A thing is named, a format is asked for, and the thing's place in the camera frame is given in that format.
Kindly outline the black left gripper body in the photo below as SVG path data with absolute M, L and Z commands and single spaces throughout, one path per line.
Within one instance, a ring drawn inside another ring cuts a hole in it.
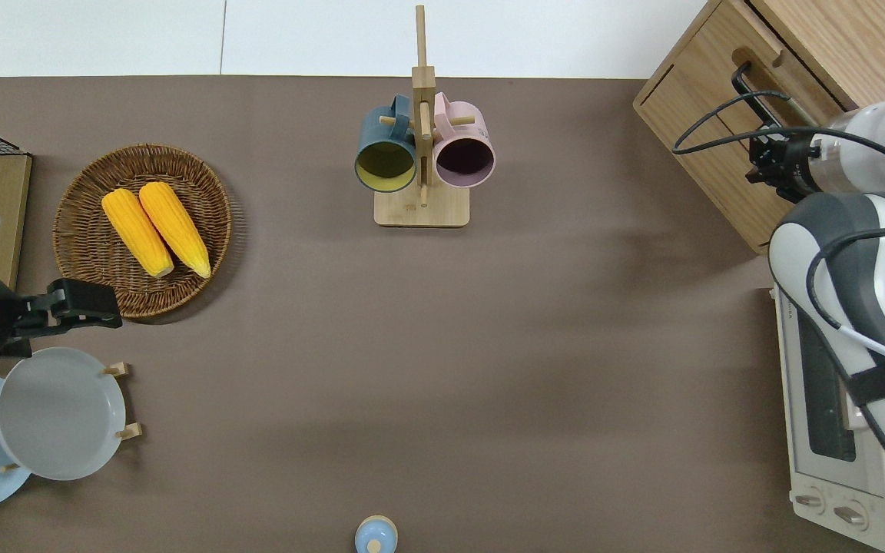
M 87 328 L 91 315 L 83 307 L 89 295 L 88 281 L 59 279 L 49 284 L 46 293 L 21 296 L 14 338 L 58 336 L 71 329 Z

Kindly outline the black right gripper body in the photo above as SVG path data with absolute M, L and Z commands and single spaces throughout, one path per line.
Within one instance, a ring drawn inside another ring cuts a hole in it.
M 809 168 L 809 161 L 820 155 L 812 139 L 814 133 L 791 132 L 771 135 L 764 143 L 764 182 L 787 202 L 800 203 L 821 192 Z

